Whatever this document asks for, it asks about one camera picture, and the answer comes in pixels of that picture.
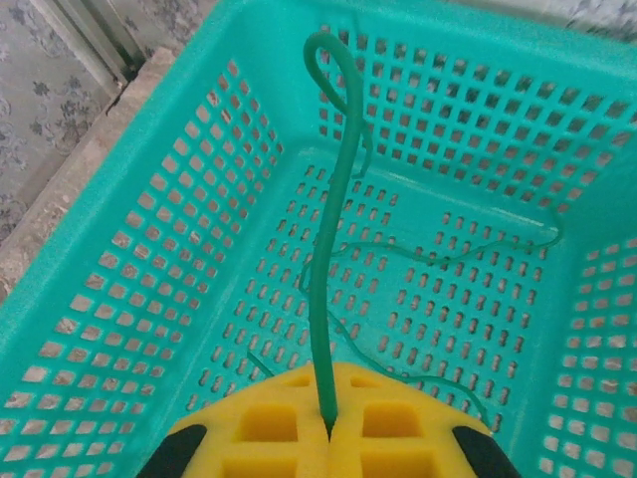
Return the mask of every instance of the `black corner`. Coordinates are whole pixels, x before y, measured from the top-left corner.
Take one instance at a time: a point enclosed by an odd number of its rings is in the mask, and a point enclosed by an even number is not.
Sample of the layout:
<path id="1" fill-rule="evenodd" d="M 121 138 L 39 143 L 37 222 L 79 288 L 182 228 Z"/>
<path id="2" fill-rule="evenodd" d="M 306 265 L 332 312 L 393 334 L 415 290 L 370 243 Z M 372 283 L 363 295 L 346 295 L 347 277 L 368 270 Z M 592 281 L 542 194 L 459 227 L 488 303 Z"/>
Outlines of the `black corner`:
<path id="1" fill-rule="evenodd" d="M 453 432 L 478 478 L 522 478 L 491 436 L 468 426 L 456 426 Z"/>
<path id="2" fill-rule="evenodd" d="M 181 478 L 206 431 L 204 425 L 190 425 L 166 436 L 137 478 Z"/>

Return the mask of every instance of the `floral wallpaper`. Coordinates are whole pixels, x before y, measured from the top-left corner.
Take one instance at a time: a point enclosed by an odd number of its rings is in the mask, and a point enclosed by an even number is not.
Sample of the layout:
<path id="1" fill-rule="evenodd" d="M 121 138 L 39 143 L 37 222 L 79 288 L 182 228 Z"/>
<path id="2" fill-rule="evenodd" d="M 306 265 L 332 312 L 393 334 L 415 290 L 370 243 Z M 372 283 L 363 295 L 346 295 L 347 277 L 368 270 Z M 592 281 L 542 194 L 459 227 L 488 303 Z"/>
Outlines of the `floral wallpaper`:
<path id="1" fill-rule="evenodd" d="M 218 1 L 109 0 L 147 57 L 160 45 L 181 50 Z M 637 0 L 457 1 L 637 41 Z M 0 1 L 0 245 L 108 100 L 30 0 Z"/>
<path id="2" fill-rule="evenodd" d="M 107 102 L 29 0 L 0 2 L 0 243 Z"/>

